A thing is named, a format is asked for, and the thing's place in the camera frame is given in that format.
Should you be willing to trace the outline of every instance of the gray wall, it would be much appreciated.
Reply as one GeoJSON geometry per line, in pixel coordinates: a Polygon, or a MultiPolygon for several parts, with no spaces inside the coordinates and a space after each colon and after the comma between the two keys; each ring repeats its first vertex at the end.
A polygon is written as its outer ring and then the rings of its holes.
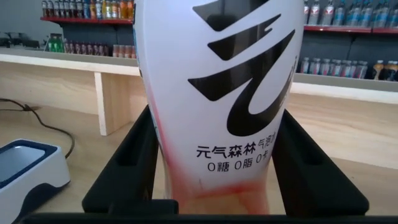
{"type": "Polygon", "coordinates": [[[23,32],[42,43],[50,33],[62,33],[58,24],[41,21],[42,0],[0,0],[0,32],[23,32]]]}

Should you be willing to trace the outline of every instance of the store shelf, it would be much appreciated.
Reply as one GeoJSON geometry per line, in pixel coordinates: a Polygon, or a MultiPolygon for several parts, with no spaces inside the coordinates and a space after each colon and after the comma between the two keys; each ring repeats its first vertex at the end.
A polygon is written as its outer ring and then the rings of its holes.
{"type": "Polygon", "coordinates": [[[371,28],[363,27],[337,27],[337,26],[304,26],[306,31],[317,31],[317,32],[346,32],[352,34],[370,34],[371,28]]]}
{"type": "Polygon", "coordinates": [[[114,25],[132,24],[132,20],[130,19],[80,19],[80,18],[41,17],[40,20],[56,22],[56,23],[114,24],[114,25]]]}
{"type": "Polygon", "coordinates": [[[358,78],[330,77],[324,75],[309,75],[296,73],[294,82],[316,85],[338,86],[346,88],[358,88],[363,90],[379,90],[398,92],[398,82],[364,80],[358,78]]]}
{"type": "Polygon", "coordinates": [[[398,34],[398,29],[391,28],[374,28],[374,34],[398,34]]]}

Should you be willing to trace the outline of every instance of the red shelf edge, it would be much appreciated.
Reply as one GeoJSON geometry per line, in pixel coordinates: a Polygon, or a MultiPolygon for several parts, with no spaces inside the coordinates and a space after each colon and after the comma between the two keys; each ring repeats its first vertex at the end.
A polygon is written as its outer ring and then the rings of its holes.
{"type": "Polygon", "coordinates": [[[42,21],[49,22],[71,22],[71,23],[90,23],[90,24],[132,24],[130,19],[80,19],[80,18],[58,18],[41,17],[42,21]]]}

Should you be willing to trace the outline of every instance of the plastic bottle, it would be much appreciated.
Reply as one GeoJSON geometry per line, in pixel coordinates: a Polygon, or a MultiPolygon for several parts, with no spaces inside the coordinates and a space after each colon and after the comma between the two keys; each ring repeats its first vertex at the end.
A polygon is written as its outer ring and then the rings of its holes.
{"type": "Polygon", "coordinates": [[[309,25],[318,24],[319,10],[320,10],[319,0],[315,0],[311,7],[310,19],[308,20],[309,25]]]}
{"type": "Polygon", "coordinates": [[[310,58],[305,57],[304,60],[301,62],[300,73],[304,73],[304,74],[308,73],[308,69],[310,68],[309,60],[310,60],[310,58]]]}
{"type": "Polygon", "coordinates": [[[365,0],[361,12],[360,27],[369,27],[373,15],[372,0],[365,0]]]}
{"type": "Polygon", "coordinates": [[[379,9],[379,13],[377,15],[375,27],[376,28],[384,28],[387,24],[388,15],[390,13],[389,1],[384,1],[384,4],[379,9]]]}
{"type": "Polygon", "coordinates": [[[335,19],[333,20],[333,25],[334,26],[342,26],[344,23],[345,14],[346,14],[345,0],[341,0],[340,4],[336,8],[335,19]]]}
{"type": "Polygon", "coordinates": [[[96,11],[96,16],[97,19],[102,19],[102,2],[101,0],[96,0],[95,2],[95,11],[96,11]]]}
{"type": "Polygon", "coordinates": [[[361,0],[355,0],[355,2],[353,2],[353,4],[349,9],[347,26],[351,27],[357,26],[359,18],[361,16],[361,12],[362,12],[361,0]]]}
{"type": "Polygon", "coordinates": [[[304,0],[304,24],[308,24],[309,12],[310,12],[310,7],[308,6],[308,0],[304,0]]]}
{"type": "Polygon", "coordinates": [[[329,0],[328,5],[323,10],[321,25],[330,26],[334,12],[335,12],[335,7],[333,6],[333,0],[329,0]]]}
{"type": "Polygon", "coordinates": [[[398,26],[398,3],[394,6],[394,8],[390,12],[389,16],[389,28],[396,28],[398,26]]]}

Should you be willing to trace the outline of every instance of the beverage bottle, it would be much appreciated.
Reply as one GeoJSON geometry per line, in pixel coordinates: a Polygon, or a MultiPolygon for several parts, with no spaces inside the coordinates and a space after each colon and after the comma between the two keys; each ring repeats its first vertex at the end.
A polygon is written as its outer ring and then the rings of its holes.
{"type": "Polygon", "coordinates": [[[308,57],[305,57],[304,60],[301,62],[300,73],[304,73],[304,74],[308,73],[308,69],[310,68],[309,60],[310,59],[308,57]]]}
{"type": "Polygon", "coordinates": [[[90,0],[84,0],[83,12],[84,12],[85,19],[91,19],[91,2],[90,2],[90,0]]]}
{"type": "Polygon", "coordinates": [[[330,59],[323,59],[321,64],[320,75],[328,75],[330,71],[330,59]]]}
{"type": "Polygon", "coordinates": [[[134,2],[137,63],[164,157],[165,198],[178,202],[180,214],[268,214],[267,166],[300,55],[303,1],[240,1],[240,7],[224,1],[225,8],[235,8],[228,23],[217,5],[207,3],[162,0],[159,7],[159,1],[134,2]],[[279,14],[291,19],[275,17],[280,23],[269,22],[275,36],[263,36],[263,28],[242,16],[254,10],[259,12],[257,24],[279,14]],[[212,22],[207,23],[210,14],[212,22]],[[207,43],[191,32],[197,19],[208,26],[200,34],[205,39],[217,41],[216,29],[227,40],[245,32],[258,42],[252,46],[247,39],[236,39],[225,46],[231,49],[221,49],[231,52],[222,56],[203,50],[207,43]],[[235,33],[226,29],[231,24],[235,33]],[[181,46],[179,38],[187,45],[181,46]],[[244,58],[237,57],[237,46],[245,49],[244,58]],[[234,64],[224,62],[232,58],[234,64]],[[266,95],[270,88],[274,96],[266,95]]]}
{"type": "Polygon", "coordinates": [[[350,78],[354,78],[355,77],[355,71],[356,71],[357,66],[358,66],[358,62],[357,61],[353,61],[353,63],[351,64],[351,69],[349,71],[349,77],[350,78]]]}
{"type": "Polygon", "coordinates": [[[49,7],[46,1],[42,1],[43,17],[49,16],[49,7]]]}
{"type": "Polygon", "coordinates": [[[304,24],[308,24],[308,14],[310,7],[308,6],[308,0],[304,0],[304,24]]]}
{"type": "Polygon", "coordinates": [[[309,25],[318,24],[319,10],[320,10],[319,0],[314,0],[314,3],[311,7],[310,19],[308,20],[309,25]]]}
{"type": "Polygon", "coordinates": [[[49,17],[54,17],[54,4],[52,1],[49,1],[47,4],[49,8],[49,17]]]}
{"type": "Polygon", "coordinates": [[[134,12],[133,12],[133,5],[132,5],[132,0],[128,0],[127,2],[127,17],[129,19],[132,19],[134,12]]]}
{"type": "Polygon", "coordinates": [[[109,0],[106,0],[106,18],[112,19],[112,3],[109,0]]]}
{"type": "Polygon", "coordinates": [[[349,13],[348,13],[348,20],[347,26],[357,26],[359,22],[359,18],[361,16],[362,6],[361,0],[355,0],[355,2],[351,5],[349,13]]]}
{"type": "Polygon", "coordinates": [[[60,3],[57,1],[57,0],[55,0],[54,1],[54,16],[55,17],[60,17],[60,3]]]}
{"type": "Polygon", "coordinates": [[[345,0],[341,0],[340,4],[336,8],[335,19],[333,20],[333,25],[334,26],[342,26],[344,23],[345,14],[346,14],[345,0]]]}
{"type": "Polygon", "coordinates": [[[77,18],[84,18],[84,8],[83,2],[81,0],[76,0],[77,18]]]}
{"type": "Polygon", "coordinates": [[[335,66],[333,68],[332,76],[339,77],[341,73],[341,60],[336,60],[335,66]]]}
{"type": "Polygon", "coordinates": [[[117,19],[119,15],[118,15],[118,3],[116,2],[116,0],[112,1],[111,7],[112,7],[112,19],[117,19]]]}
{"type": "Polygon", "coordinates": [[[126,0],[121,0],[120,2],[120,17],[121,19],[127,19],[127,2],[126,0]]]}
{"type": "Polygon", "coordinates": [[[389,28],[396,28],[398,26],[398,3],[390,12],[389,16],[389,28]]]}
{"type": "Polygon", "coordinates": [[[379,75],[384,68],[383,60],[378,60],[377,63],[373,66],[373,74],[372,79],[379,80],[379,75]]]}
{"type": "Polygon", "coordinates": [[[361,20],[359,22],[360,27],[369,27],[371,18],[373,15],[372,0],[365,0],[364,6],[361,12],[361,20]]]}
{"type": "Polygon", "coordinates": [[[102,18],[107,19],[107,17],[106,17],[106,0],[102,0],[102,18]]]}
{"type": "Polygon", "coordinates": [[[379,9],[379,14],[376,19],[376,28],[384,28],[387,24],[387,18],[390,12],[389,1],[384,1],[384,4],[379,9]]]}
{"type": "Polygon", "coordinates": [[[335,7],[333,6],[333,0],[329,0],[327,7],[325,7],[325,9],[323,10],[321,25],[330,26],[334,12],[335,12],[335,7]]]}
{"type": "Polygon", "coordinates": [[[95,2],[95,11],[96,11],[96,17],[97,19],[102,19],[103,14],[102,14],[102,2],[101,0],[96,0],[95,2]]]}

